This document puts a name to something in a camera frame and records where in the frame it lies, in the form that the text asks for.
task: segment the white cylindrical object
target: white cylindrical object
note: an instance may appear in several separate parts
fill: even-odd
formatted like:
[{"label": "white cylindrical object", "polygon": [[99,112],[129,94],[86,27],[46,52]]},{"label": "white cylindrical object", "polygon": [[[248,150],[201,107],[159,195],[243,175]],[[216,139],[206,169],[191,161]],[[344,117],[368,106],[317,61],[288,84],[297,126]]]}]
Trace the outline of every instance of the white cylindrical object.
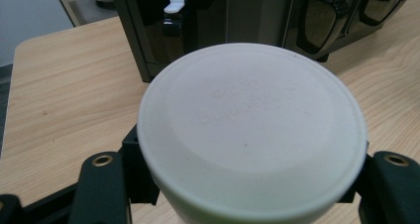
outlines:
[{"label": "white cylindrical object", "polygon": [[227,44],[184,56],[151,83],[138,136],[185,223],[307,223],[352,185],[367,151],[361,109],[296,53]]}]

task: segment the white tab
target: white tab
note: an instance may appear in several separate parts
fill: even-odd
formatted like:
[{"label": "white tab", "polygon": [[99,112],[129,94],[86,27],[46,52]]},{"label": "white tab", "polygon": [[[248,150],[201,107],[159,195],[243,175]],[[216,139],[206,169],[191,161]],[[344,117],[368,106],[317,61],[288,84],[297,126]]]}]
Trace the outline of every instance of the white tab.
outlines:
[{"label": "white tab", "polygon": [[185,0],[170,0],[169,5],[167,5],[163,11],[167,14],[174,14],[179,12],[184,5]]}]

